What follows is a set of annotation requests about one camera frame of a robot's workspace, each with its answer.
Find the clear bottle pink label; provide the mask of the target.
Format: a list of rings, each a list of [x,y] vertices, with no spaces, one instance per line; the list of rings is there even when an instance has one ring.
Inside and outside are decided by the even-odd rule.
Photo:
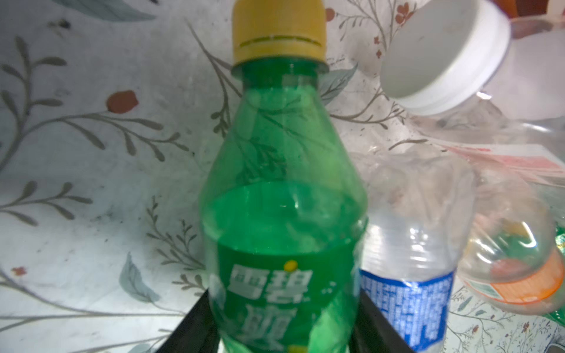
[[[564,186],[564,17],[430,1],[394,36],[385,95],[435,144]]]

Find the green Sprite bottle yellow cap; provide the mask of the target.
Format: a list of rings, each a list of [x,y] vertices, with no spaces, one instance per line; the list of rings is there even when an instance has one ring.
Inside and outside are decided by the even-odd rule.
[[[229,352],[345,352],[367,195],[319,93],[321,1],[237,1],[234,121],[200,194],[210,308]]]

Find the orange label clear bottle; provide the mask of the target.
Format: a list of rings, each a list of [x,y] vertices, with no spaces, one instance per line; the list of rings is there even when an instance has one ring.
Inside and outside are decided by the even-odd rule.
[[[458,275],[502,310],[551,313],[564,305],[564,256],[555,237],[556,223],[535,194],[481,191]]]

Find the clear bottle blue label cap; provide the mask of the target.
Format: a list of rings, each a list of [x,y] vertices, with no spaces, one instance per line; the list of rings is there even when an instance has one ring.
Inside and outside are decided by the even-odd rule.
[[[368,225],[361,287],[415,352],[440,352],[475,212],[465,160],[430,145],[364,163]]]

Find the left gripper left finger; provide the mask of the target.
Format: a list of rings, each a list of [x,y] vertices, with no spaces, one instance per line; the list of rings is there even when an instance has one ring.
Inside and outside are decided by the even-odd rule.
[[[156,353],[217,353],[220,341],[206,291]]]

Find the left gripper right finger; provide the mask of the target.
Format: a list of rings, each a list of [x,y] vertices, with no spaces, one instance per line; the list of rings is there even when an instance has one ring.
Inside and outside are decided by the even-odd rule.
[[[349,343],[351,353],[414,353],[369,296],[360,292],[358,317]]]

